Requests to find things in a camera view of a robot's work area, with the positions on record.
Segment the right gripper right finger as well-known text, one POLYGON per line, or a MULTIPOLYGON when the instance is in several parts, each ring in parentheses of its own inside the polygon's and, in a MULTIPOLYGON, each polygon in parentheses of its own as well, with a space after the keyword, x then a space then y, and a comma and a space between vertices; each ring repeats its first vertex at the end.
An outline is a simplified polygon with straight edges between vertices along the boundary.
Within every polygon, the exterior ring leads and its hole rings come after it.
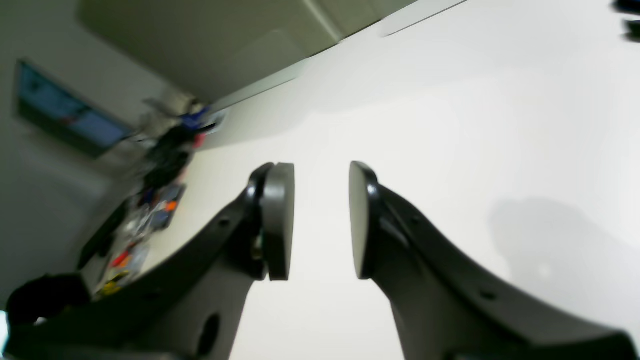
POLYGON ((360 280, 390 302, 407 360, 637 360, 623 330, 558 309, 463 253, 364 162, 349 167, 360 280))

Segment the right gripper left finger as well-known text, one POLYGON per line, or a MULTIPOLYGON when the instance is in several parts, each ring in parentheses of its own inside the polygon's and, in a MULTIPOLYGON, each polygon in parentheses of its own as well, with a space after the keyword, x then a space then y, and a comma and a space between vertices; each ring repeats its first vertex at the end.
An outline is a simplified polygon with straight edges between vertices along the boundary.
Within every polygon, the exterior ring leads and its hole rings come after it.
POLYGON ((130 285, 39 325, 14 360, 227 360, 249 290, 290 276, 295 167, 267 162, 183 248, 130 285))

